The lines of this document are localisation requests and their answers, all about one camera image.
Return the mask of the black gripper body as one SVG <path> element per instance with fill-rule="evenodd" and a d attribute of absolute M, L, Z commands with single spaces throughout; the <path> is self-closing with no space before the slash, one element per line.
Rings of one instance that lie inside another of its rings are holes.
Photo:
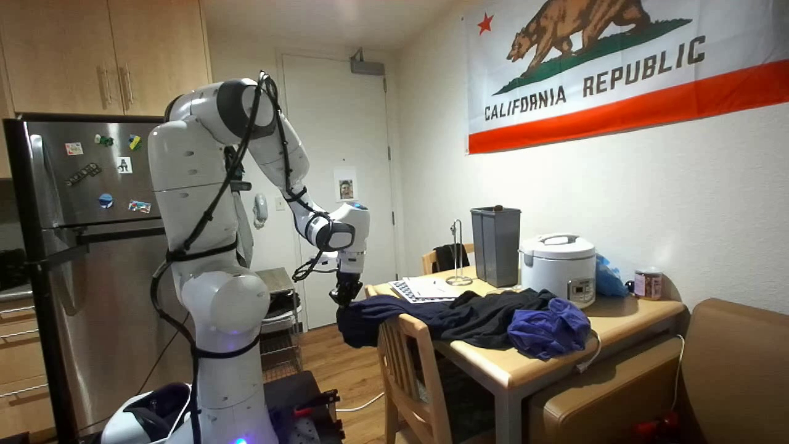
<path fill-rule="evenodd" d="M 338 300 L 352 300 L 363 288 L 363 279 L 358 273 L 346 273 L 346 272 L 338 272 L 336 273 L 336 290 L 333 295 Z"/>

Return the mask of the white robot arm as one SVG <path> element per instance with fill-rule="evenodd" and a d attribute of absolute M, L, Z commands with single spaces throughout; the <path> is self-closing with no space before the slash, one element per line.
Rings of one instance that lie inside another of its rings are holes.
<path fill-rule="evenodd" d="M 148 135 L 148 166 L 168 241 L 157 272 L 189 314 L 179 332 L 189 341 L 193 377 L 124 401 L 100 444 L 278 444 L 258 352 L 271 295 L 248 268 L 242 205 L 246 162 L 278 187 L 296 232 L 333 262 L 331 299 L 347 306 L 358 295 L 370 211 L 359 201 L 325 211 L 309 200 L 309 158 L 273 78 L 218 81 L 178 95 Z"/>

